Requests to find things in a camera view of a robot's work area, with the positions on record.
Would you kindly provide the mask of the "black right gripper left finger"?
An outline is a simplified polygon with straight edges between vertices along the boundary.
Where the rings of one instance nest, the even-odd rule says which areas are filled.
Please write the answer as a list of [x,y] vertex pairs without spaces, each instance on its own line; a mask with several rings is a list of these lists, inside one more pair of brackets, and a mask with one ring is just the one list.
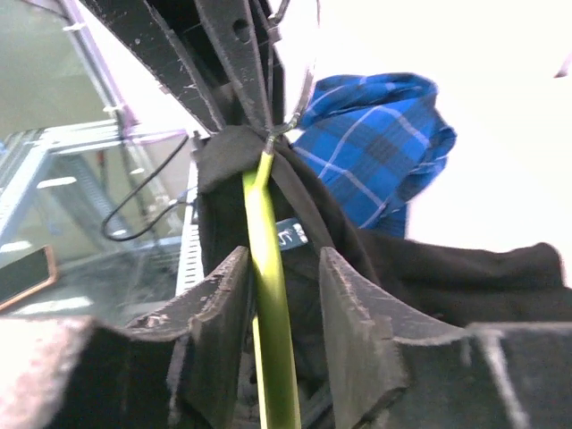
[[4,428],[228,428],[250,318],[250,257],[124,328],[90,315],[3,317]]

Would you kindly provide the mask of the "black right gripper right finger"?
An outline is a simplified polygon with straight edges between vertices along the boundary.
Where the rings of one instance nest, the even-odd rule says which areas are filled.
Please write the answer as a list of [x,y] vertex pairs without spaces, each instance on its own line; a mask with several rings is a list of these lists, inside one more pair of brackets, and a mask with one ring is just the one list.
[[319,273],[337,427],[570,427],[570,324],[458,328],[394,298],[333,248]]

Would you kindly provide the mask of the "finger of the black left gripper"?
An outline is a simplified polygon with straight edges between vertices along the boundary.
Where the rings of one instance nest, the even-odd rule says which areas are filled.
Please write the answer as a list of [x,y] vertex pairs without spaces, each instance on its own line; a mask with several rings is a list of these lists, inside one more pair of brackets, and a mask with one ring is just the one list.
[[130,50],[207,132],[226,121],[175,32],[148,1],[84,1],[96,19]]
[[245,121],[258,130],[282,123],[284,71],[267,1],[196,1],[198,16]]

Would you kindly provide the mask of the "black button shirt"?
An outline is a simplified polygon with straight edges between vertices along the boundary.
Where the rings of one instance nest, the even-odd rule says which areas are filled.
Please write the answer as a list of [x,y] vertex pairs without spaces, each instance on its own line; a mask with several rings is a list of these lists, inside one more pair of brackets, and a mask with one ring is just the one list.
[[[229,127],[198,151],[199,237],[205,273],[237,247],[248,247],[241,177],[255,170],[264,141],[249,127]],[[293,330],[297,376],[303,385],[325,383],[332,369],[324,349],[323,310],[319,301],[335,288],[321,266],[334,256],[348,277],[343,285],[365,281],[367,305],[375,294],[392,312],[398,337],[420,342],[443,337],[422,322],[465,328],[475,323],[571,324],[571,289],[564,286],[558,252],[546,243],[495,253],[446,248],[356,229],[324,185],[302,160],[279,142],[270,190],[280,219],[301,220],[308,244],[282,252],[286,294]],[[509,380],[520,399],[537,398],[549,406],[571,401],[571,340],[564,349],[535,334],[524,348],[509,349]],[[229,357],[201,357],[188,373],[185,400],[211,408],[216,399],[234,402],[240,385],[242,348]]]

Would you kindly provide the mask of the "green plastic hanger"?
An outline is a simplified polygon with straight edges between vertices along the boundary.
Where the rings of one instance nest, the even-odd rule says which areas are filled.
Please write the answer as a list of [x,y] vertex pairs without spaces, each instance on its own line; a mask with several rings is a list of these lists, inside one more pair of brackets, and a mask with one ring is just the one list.
[[320,26],[321,5],[316,2],[315,27],[309,36],[312,57],[305,69],[299,101],[291,118],[270,131],[257,168],[242,175],[249,249],[256,276],[257,313],[252,320],[252,333],[260,424],[263,428],[301,427],[290,313],[268,182],[275,143],[299,125],[313,96]]

